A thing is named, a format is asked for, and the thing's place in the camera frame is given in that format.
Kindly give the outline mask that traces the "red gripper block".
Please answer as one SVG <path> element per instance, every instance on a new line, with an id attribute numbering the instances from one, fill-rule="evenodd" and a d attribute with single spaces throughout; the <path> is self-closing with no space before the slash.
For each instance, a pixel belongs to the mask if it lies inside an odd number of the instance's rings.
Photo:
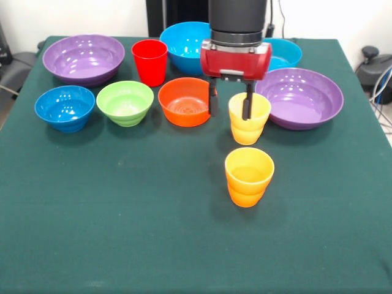
<path id="1" fill-rule="evenodd" d="M 246 82 L 246 97 L 243 100 L 242 119 L 251 119 L 254 82 L 262 80 L 268 71 L 272 57 L 270 43 L 262 42 L 256 47 L 226 47 L 204 40 L 201 46 L 200 62 L 202 72 L 210 78 L 208 88 L 208 108 L 211 116 L 216 116 L 219 98 L 216 78 L 233 76 Z"/>

